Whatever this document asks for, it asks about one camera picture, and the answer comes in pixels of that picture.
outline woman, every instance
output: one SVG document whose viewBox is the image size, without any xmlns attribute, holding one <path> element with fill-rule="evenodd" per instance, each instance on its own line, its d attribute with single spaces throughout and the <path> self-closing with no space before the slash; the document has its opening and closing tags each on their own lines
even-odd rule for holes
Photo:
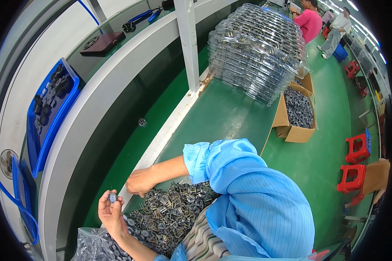
<svg viewBox="0 0 392 261">
<path fill-rule="evenodd" d="M 303 39 L 307 44 L 319 34 L 322 18 L 317 12 L 317 0 L 302 0 L 302 6 L 305 10 L 301 14 L 292 6 L 289 10 L 292 12 L 293 21 L 301 27 Z"/>
<path fill-rule="evenodd" d="M 190 175 L 193 184 L 209 180 L 222 195 L 200 213 L 172 260 L 311 254 L 315 229 L 308 201 L 291 179 L 267 167 L 247 139 L 187 144 L 182 156 L 134 171 L 125 185 L 129 193 L 143 197 L 156 184 L 184 175 Z M 99 200 L 99 218 L 119 246 L 136 261 L 168 260 L 128 233 L 123 199 L 110 204 L 109 193 Z"/>
</svg>

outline hand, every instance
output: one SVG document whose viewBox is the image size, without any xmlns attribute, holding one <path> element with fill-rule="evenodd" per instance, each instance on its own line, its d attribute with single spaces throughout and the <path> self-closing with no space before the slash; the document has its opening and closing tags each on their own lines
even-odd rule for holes
<svg viewBox="0 0 392 261">
<path fill-rule="evenodd" d="M 129 234 L 128 227 L 126 226 L 122 214 L 122 206 L 125 204 L 125 201 L 123 201 L 122 197 L 117 197 L 117 201 L 115 201 L 115 203 L 110 203 L 107 196 L 111 192 L 116 194 L 116 190 L 107 190 L 99 199 L 98 213 L 100 221 L 105 226 L 107 232 L 113 237 L 113 239 L 115 239 L 115 241 L 118 241 Z"/>
<path fill-rule="evenodd" d="M 134 170 L 129 178 L 126 180 L 125 186 L 128 193 L 136 194 L 144 197 L 155 185 L 157 179 L 151 167 L 143 170 Z"/>
</svg>

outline cardboard box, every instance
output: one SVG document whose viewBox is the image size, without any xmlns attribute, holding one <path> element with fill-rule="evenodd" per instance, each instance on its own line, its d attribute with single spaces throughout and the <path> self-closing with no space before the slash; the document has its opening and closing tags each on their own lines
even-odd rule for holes
<svg viewBox="0 0 392 261">
<path fill-rule="evenodd" d="M 310 91 L 312 94 L 314 94 L 314 85 L 312 84 L 312 78 L 311 78 L 311 74 L 308 73 L 307 75 L 305 75 L 305 77 L 303 77 L 303 79 L 300 79 L 297 77 L 297 79 L 299 81 L 301 81 L 302 83 L 302 87 L 304 87 L 305 89 L 307 89 L 308 91 Z M 292 84 L 295 84 L 297 86 L 300 86 L 299 84 L 297 84 L 296 82 L 292 81 Z"/>
<path fill-rule="evenodd" d="M 314 119 L 312 120 L 312 126 L 310 129 L 291 126 L 289 124 L 289 118 L 287 117 L 285 97 L 282 94 L 279 99 L 279 104 L 277 106 L 276 116 L 273 120 L 272 127 L 276 127 L 277 137 L 286 138 L 286 142 L 297 142 L 305 143 L 308 142 L 309 138 L 312 137 L 316 128 L 316 120 L 314 113 L 314 105 L 312 104 L 311 95 L 312 93 L 307 89 L 299 86 L 297 84 L 291 84 L 290 87 L 294 88 L 296 91 L 302 92 L 303 95 L 309 98 L 309 102 L 312 106 L 312 114 Z"/>
</svg>

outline person in pink shirt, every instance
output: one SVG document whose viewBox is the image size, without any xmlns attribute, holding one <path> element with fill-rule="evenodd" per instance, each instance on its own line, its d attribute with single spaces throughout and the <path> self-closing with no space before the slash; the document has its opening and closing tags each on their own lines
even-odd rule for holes
<svg viewBox="0 0 392 261">
<path fill-rule="evenodd" d="M 303 39 L 307 44 L 319 34 L 322 18 L 317 12 L 317 0 L 302 0 L 302 6 L 305 10 L 301 14 L 293 7 L 289 9 L 293 14 L 293 21 L 301 27 Z"/>
</svg>

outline blue plastic bin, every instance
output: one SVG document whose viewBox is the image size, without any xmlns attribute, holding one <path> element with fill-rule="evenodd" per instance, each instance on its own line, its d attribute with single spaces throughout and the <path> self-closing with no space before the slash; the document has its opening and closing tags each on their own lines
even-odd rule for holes
<svg viewBox="0 0 392 261">
<path fill-rule="evenodd" d="M 62 64 L 63 75 L 68 75 L 68 82 L 71 86 L 68 92 L 61 98 L 55 96 L 56 105 L 55 107 L 51 107 L 50 113 L 47 115 L 48 123 L 42 128 L 40 134 L 37 133 L 34 125 L 35 119 L 39 118 L 39 116 L 34 113 L 35 99 L 32 99 L 29 109 L 27 110 L 27 151 L 29 154 L 30 169 L 32 170 L 32 176 L 34 178 L 37 177 L 39 172 L 43 171 L 45 161 L 57 131 L 80 93 L 80 90 L 78 89 L 78 84 L 80 82 L 79 77 L 71 66 L 68 65 L 66 60 L 61 58 L 48 73 L 47 77 L 45 77 L 36 94 L 41 95 L 44 90 L 45 93 L 48 91 L 47 84 L 51 81 L 51 74 L 59 64 Z"/>
<path fill-rule="evenodd" d="M 344 49 L 344 47 L 341 46 L 341 44 L 338 44 L 337 48 L 335 48 L 335 51 L 333 52 L 332 55 L 334 55 L 335 58 L 337 58 L 338 62 L 340 63 L 340 62 L 344 61 L 347 58 L 348 53 Z"/>
</svg>

